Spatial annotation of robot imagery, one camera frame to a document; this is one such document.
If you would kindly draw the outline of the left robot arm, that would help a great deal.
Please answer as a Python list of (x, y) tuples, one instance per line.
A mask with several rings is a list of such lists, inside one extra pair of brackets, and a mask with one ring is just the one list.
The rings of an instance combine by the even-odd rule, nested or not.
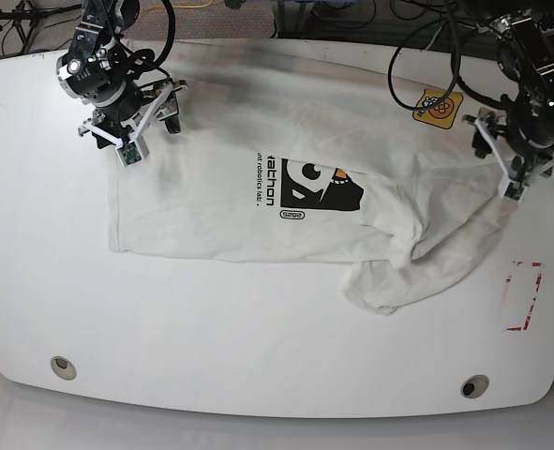
[(493, 99), (458, 84), (483, 106), (463, 118), (474, 128), (475, 156), (497, 159), (499, 194), (519, 202), (536, 177), (549, 177), (554, 168), (554, 50), (546, 39), (554, 29), (554, 1), (465, 1), (462, 7), (477, 27), (461, 41), (494, 33), (498, 66), (518, 87), (514, 98)]

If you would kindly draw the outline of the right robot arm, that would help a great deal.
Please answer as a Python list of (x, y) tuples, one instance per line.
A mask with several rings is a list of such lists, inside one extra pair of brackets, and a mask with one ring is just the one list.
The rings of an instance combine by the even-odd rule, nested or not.
[(138, 1), (84, 1), (82, 20), (56, 65), (56, 77), (72, 98), (94, 107), (79, 134), (92, 134), (98, 148), (112, 145), (127, 161), (143, 158), (142, 134), (156, 119), (171, 134), (181, 132), (176, 93), (187, 87), (163, 67), (174, 43), (175, 13), (162, 3), (168, 31), (160, 53), (131, 50), (124, 32), (139, 18)]

